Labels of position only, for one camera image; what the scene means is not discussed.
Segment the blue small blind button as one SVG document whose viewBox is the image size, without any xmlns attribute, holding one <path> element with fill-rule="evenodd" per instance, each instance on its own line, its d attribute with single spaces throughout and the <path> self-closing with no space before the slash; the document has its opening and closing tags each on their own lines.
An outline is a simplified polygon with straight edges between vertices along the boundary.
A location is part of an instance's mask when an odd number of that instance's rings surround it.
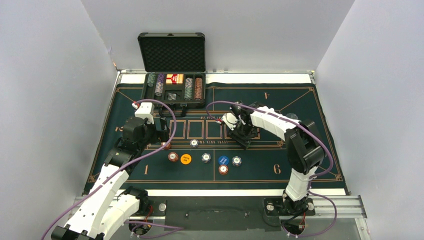
<svg viewBox="0 0 424 240">
<path fill-rule="evenodd" d="M 230 159 L 226 155 L 222 155 L 218 158 L 219 165 L 228 165 L 230 162 Z"/>
</svg>

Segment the yellow big blind button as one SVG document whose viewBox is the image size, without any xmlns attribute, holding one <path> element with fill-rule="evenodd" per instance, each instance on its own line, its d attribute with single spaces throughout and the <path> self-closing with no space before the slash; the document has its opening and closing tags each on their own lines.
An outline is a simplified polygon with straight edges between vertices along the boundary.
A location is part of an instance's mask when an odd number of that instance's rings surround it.
<svg viewBox="0 0 424 240">
<path fill-rule="evenodd" d="M 180 162 L 183 164 L 183 165 L 188 165 L 188 164 L 190 164 L 191 162 L 192 162 L 192 156 L 191 155 L 189 155 L 189 154 L 183 154 L 181 157 L 180 157 Z"/>
</svg>

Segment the orange poker chip stack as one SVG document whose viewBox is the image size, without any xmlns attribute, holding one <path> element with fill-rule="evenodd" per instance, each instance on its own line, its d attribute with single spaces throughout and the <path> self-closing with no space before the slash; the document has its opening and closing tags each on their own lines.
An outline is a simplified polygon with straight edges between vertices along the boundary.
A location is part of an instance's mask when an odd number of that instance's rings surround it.
<svg viewBox="0 0 424 240">
<path fill-rule="evenodd" d="M 162 142 L 161 145 L 164 146 L 164 150 L 169 150 L 171 148 L 171 143 Z"/>
</svg>

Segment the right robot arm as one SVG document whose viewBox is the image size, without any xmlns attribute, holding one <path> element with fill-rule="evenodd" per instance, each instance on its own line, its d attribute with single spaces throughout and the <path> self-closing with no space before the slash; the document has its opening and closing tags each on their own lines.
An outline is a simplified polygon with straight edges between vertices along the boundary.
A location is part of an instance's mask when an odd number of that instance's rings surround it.
<svg viewBox="0 0 424 240">
<path fill-rule="evenodd" d="M 258 129 L 284 142 L 291 173 L 282 193 L 282 212 L 298 216 L 311 211 L 312 204 L 308 201 L 310 181 L 327 156 L 316 124 L 311 120 L 286 118 L 263 104 L 243 107 L 239 102 L 230 106 L 222 120 L 229 129 L 229 137 L 243 149 L 250 147 Z"/>
</svg>

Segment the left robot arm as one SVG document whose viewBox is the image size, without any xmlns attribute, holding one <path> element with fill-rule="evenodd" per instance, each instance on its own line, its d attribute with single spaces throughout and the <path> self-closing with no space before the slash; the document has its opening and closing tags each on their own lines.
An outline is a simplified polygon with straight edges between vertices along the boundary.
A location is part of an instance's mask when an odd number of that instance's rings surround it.
<svg viewBox="0 0 424 240">
<path fill-rule="evenodd" d="M 158 143 L 162 150 L 173 135 L 165 117 L 128 118 L 89 194 L 76 203 L 78 210 L 64 226 L 54 227 L 51 239 L 109 240 L 132 214 L 145 214 L 149 210 L 145 190 L 130 187 L 115 206 L 110 204 L 138 162 L 147 157 L 146 147 Z"/>
</svg>

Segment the clear bag in case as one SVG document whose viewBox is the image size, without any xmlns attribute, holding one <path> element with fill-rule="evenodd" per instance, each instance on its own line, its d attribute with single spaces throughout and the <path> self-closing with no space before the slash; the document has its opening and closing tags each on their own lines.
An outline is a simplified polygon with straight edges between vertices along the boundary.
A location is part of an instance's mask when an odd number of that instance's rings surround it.
<svg viewBox="0 0 424 240">
<path fill-rule="evenodd" d="M 168 93 L 167 99 L 169 101 L 175 101 L 177 99 L 177 94 L 176 93 Z"/>
</svg>

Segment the green poker table mat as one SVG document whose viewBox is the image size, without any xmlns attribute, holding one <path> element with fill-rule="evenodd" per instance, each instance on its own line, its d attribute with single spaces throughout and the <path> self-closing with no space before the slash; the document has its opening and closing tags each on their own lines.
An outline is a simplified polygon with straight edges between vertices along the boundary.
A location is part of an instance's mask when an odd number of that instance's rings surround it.
<svg viewBox="0 0 424 240">
<path fill-rule="evenodd" d="M 205 88 L 207 103 L 215 102 L 208 111 L 190 109 L 185 117 L 168 122 L 175 134 L 171 152 L 179 156 L 189 154 L 190 164 L 168 160 L 168 150 L 161 150 L 141 160 L 126 181 L 127 186 L 146 190 L 241 190 L 283 189 L 291 168 L 284 142 L 272 133 L 259 129 L 250 147 L 243 149 L 233 141 L 228 129 L 215 122 L 215 118 L 228 112 L 229 102 L 240 101 L 249 105 L 255 102 L 273 108 L 277 113 L 294 113 L 301 121 L 315 122 L 322 142 L 336 158 L 334 141 L 326 124 L 315 85 L 300 84 L 225 84 L 210 83 Z M 196 139 L 199 145 L 190 146 Z M 202 154 L 209 153 L 209 163 L 202 162 Z M 219 173 L 218 158 L 229 157 L 228 173 Z M 233 157 L 241 158 L 241 165 L 233 166 Z"/>
</svg>

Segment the purple chip row in case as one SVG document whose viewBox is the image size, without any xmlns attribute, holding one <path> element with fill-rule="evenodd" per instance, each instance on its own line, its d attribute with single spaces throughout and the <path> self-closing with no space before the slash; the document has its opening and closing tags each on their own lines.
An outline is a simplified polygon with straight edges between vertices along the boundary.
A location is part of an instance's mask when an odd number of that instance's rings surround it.
<svg viewBox="0 0 424 240">
<path fill-rule="evenodd" d="M 155 89 L 154 89 L 155 96 L 157 96 L 157 97 L 161 97 L 162 96 L 165 79 L 166 79 L 165 74 L 159 73 L 157 75 L 156 85 L 155 85 Z"/>
</svg>

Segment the red playing card box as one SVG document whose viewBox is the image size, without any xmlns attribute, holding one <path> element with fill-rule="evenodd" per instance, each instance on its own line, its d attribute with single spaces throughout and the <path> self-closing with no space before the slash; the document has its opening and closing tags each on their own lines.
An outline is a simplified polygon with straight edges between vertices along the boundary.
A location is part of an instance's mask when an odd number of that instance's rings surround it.
<svg viewBox="0 0 424 240">
<path fill-rule="evenodd" d="M 184 81 L 184 74 L 167 74 L 165 78 L 165 83 L 167 85 L 180 85 Z"/>
</svg>

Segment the green chip row in case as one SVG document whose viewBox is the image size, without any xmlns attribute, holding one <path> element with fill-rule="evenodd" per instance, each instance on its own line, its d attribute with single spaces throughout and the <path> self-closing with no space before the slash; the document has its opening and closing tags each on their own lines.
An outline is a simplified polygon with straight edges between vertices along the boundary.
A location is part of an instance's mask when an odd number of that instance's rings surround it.
<svg viewBox="0 0 424 240">
<path fill-rule="evenodd" d="M 156 79 L 157 79 L 157 75 L 154 73 L 150 73 L 147 77 L 147 86 L 153 87 L 155 85 Z"/>
</svg>

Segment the blue chip row in case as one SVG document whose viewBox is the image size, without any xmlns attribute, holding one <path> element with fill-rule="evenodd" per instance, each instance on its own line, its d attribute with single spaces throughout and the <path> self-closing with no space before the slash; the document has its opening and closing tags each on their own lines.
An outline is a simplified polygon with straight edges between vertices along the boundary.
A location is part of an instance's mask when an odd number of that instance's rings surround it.
<svg viewBox="0 0 424 240">
<path fill-rule="evenodd" d="M 184 99 L 186 101 L 191 100 L 193 97 L 193 79 L 187 77 L 184 82 Z"/>
</svg>

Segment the orange chip row in case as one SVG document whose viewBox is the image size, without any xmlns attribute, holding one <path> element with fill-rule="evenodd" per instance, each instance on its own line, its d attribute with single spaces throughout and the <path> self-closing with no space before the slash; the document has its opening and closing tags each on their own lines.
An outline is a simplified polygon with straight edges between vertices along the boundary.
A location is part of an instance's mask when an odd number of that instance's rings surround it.
<svg viewBox="0 0 424 240">
<path fill-rule="evenodd" d="M 202 91 L 203 91 L 203 79 L 201 77 L 197 77 L 195 79 L 195 84 L 194 84 L 194 99 L 196 101 L 200 101 L 203 99 Z"/>
</svg>

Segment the black poker chip case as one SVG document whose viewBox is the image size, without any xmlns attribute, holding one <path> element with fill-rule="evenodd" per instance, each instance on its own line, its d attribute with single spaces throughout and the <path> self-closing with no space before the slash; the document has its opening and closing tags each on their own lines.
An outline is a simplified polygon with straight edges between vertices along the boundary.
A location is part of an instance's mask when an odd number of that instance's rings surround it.
<svg viewBox="0 0 424 240">
<path fill-rule="evenodd" d="M 188 110 L 203 108 L 206 104 L 206 36 L 202 32 L 194 33 L 151 33 L 142 32 L 138 35 L 144 69 L 144 88 L 141 99 L 154 99 L 161 117 L 170 117 L 166 106 L 174 111 L 175 116 L 183 118 Z M 147 85 L 148 75 L 184 74 L 182 84 L 163 83 L 162 96 L 155 96 L 155 86 Z M 185 100 L 185 79 L 192 78 L 192 99 Z M 195 79 L 202 78 L 202 100 L 195 100 Z M 168 100 L 168 93 L 177 94 L 176 100 Z"/>
</svg>

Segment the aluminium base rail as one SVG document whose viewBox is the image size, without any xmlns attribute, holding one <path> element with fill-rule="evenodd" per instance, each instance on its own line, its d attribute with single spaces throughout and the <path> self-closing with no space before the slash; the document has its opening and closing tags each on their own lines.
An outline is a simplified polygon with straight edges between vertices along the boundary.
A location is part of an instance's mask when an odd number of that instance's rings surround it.
<svg viewBox="0 0 424 240">
<path fill-rule="evenodd" d="M 130 218 L 114 240 L 369 240 L 359 196 L 311 197 L 314 209 L 296 218 L 278 212 L 276 196 L 156 196 L 149 225 Z"/>
</svg>

